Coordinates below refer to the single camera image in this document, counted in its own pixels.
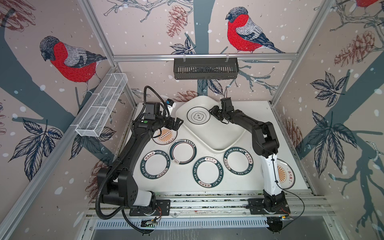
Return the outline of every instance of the black mounting plate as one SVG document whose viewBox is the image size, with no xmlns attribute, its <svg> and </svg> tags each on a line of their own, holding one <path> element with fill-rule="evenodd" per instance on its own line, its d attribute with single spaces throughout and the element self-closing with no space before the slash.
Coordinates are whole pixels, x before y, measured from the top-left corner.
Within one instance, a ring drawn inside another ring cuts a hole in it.
<svg viewBox="0 0 384 240">
<path fill-rule="evenodd" d="M 262 198 L 248 199 L 248 206 L 246 208 L 250 210 L 251 215 L 271 214 L 265 210 L 263 200 L 264 199 Z M 291 212 L 287 204 L 283 205 L 281 208 L 285 212 L 282 210 L 278 210 L 273 214 L 287 215 L 287 212 Z"/>
<path fill-rule="evenodd" d="M 162 216 L 169 216 L 170 200 L 156 200 L 156 207 L 160 207 Z M 148 215 L 145 215 L 142 210 L 139 210 L 139 209 L 130 209 L 129 215 L 131 217 L 141 217 L 141 216 L 149 217 Z M 160 216 L 160 213 L 156 209 L 151 216 Z"/>
</svg>

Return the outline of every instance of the bird head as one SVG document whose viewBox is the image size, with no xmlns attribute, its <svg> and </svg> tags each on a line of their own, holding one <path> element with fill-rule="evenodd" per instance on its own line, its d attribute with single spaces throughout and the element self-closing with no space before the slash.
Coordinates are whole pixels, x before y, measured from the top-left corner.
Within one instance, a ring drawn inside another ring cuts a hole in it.
<svg viewBox="0 0 384 240">
<path fill-rule="evenodd" d="M 230 23 L 233 23 L 238 16 L 243 14 L 248 15 L 248 11 L 245 9 L 245 7 L 235 7 L 229 11 L 225 19 Z"/>
<path fill-rule="evenodd" d="M 56 60 L 53 48 L 59 42 L 60 41 L 57 38 L 55 38 L 54 36 L 45 37 L 41 41 L 40 51 L 41 51 L 41 56 L 43 57 L 44 61 L 46 61 L 48 59 L 51 61 Z"/>
</svg>

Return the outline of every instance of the printed wall panel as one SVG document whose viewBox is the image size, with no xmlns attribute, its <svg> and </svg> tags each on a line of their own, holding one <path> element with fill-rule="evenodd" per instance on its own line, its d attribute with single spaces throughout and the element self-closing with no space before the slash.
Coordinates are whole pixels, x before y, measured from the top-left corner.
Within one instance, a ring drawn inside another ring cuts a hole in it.
<svg viewBox="0 0 384 240">
<path fill-rule="evenodd" d="M 76 135 L 11 239 L 75 239 L 97 194 L 96 175 L 116 156 L 132 107 L 125 94 L 100 137 Z"/>
<path fill-rule="evenodd" d="M 225 90 L 235 101 L 271 100 L 291 61 L 239 61 L 237 79 L 229 80 L 176 80 L 173 61 L 120 62 L 121 70 L 128 77 L 128 84 L 137 102 L 143 101 L 146 85 L 154 88 L 164 99 L 186 102 L 198 95 L 208 95 L 215 100 L 223 98 Z M 147 99 L 158 101 L 148 90 Z"/>
<path fill-rule="evenodd" d="M 91 0 L 91 4 L 115 55 L 293 53 L 321 0 Z"/>
<path fill-rule="evenodd" d="M 351 240 L 384 239 L 383 21 L 378 1 L 334 5 L 276 107 Z"/>
<path fill-rule="evenodd" d="M 77 1 L 0 6 L 0 181 L 12 183 L 0 187 L 2 221 L 109 64 Z"/>
</svg>

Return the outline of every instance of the white wire mesh basket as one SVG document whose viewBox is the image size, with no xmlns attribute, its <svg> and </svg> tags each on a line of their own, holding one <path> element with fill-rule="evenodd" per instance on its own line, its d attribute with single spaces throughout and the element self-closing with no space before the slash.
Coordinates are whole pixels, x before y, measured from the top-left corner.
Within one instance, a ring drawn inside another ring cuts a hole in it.
<svg viewBox="0 0 384 240">
<path fill-rule="evenodd" d="M 76 127 L 80 136 L 99 137 L 128 79 L 124 73 L 112 73 Z"/>
</svg>

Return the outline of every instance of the gray floor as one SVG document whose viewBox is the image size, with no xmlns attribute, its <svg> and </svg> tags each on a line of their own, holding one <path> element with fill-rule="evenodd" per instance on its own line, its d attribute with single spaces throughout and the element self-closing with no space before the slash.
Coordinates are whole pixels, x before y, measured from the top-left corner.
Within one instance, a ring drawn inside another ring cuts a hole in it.
<svg viewBox="0 0 384 240">
<path fill-rule="evenodd" d="M 92 240 L 142 239 L 142 240 L 331 240 L 323 217 L 300 217 L 272 234 L 266 228 L 204 228 L 184 230 L 155 230 L 150 236 L 142 236 L 135 230 L 95 230 Z"/>
</svg>

